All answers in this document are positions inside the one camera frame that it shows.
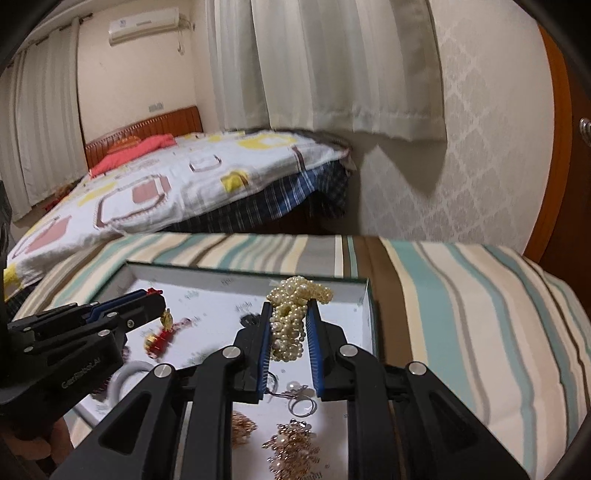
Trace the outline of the person's left hand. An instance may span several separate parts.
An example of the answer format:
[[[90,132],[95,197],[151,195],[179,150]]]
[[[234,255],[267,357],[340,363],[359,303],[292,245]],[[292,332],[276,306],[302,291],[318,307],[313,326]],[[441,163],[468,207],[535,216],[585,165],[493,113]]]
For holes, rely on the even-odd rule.
[[[47,479],[37,462],[50,458],[56,465],[73,451],[70,433],[64,418],[57,420],[47,437],[20,440],[1,426],[1,478]]]

